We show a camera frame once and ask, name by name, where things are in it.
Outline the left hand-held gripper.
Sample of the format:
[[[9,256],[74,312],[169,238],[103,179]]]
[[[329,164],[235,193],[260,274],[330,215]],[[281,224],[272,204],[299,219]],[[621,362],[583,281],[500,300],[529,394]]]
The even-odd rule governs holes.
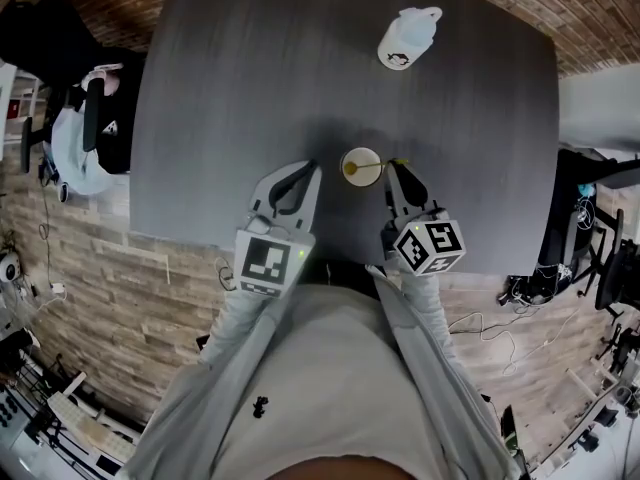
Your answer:
[[[305,160],[287,164],[258,182],[247,222],[236,234],[238,290],[282,298],[294,286],[316,244],[311,226],[321,180],[321,167]]]

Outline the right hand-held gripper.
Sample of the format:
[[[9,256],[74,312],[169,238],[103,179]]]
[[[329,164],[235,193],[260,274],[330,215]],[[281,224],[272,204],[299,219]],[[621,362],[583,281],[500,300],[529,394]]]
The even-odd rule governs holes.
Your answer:
[[[429,202],[426,185],[408,164],[388,164],[384,173],[385,201],[393,216],[398,215],[401,193],[412,207],[423,208]],[[413,215],[391,219],[381,235],[385,257],[413,275],[447,272],[466,254],[458,222],[436,201]]]

